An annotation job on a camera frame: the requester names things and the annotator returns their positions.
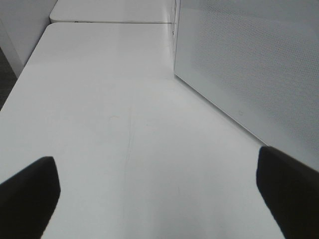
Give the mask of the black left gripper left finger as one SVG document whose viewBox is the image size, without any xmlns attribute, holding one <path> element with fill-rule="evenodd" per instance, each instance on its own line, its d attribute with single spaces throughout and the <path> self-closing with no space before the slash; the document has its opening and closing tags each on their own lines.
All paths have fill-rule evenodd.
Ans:
<svg viewBox="0 0 319 239">
<path fill-rule="evenodd" d="M 0 185 L 0 237 L 39 239 L 61 193 L 52 156 L 42 157 Z"/>
</svg>

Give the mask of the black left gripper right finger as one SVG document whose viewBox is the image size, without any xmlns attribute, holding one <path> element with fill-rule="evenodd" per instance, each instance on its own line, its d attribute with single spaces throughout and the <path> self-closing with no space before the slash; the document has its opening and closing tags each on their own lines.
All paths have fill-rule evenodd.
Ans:
<svg viewBox="0 0 319 239">
<path fill-rule="evenodd" d="M 319 173 L 270 146 L 259 150 L 258 190 L 287 239 L 319 237 Z"/>
</svg>

